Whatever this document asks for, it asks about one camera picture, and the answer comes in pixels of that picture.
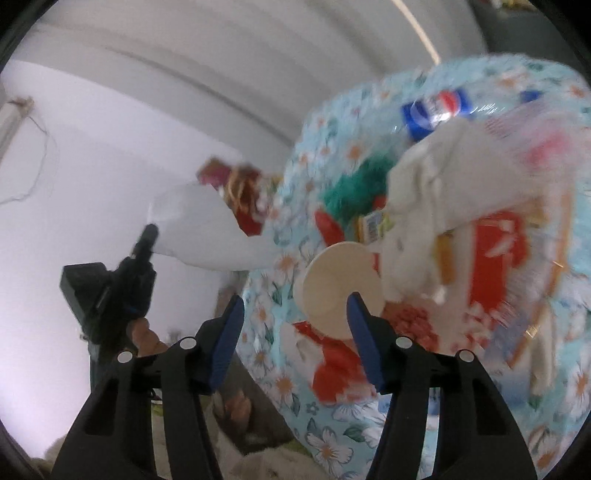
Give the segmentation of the person's left hand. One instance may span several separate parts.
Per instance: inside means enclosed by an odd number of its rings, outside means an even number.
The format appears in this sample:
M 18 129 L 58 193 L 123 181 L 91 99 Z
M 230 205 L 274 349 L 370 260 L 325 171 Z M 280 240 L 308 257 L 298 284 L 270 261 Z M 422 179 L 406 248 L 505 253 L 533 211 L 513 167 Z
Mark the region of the person's left hand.
M 168 349 L 168 346 L 150 328 L 145 318 L 131 321 L 127 325 L 127 336 L 137 350 L 138 357 L 158 355 Z

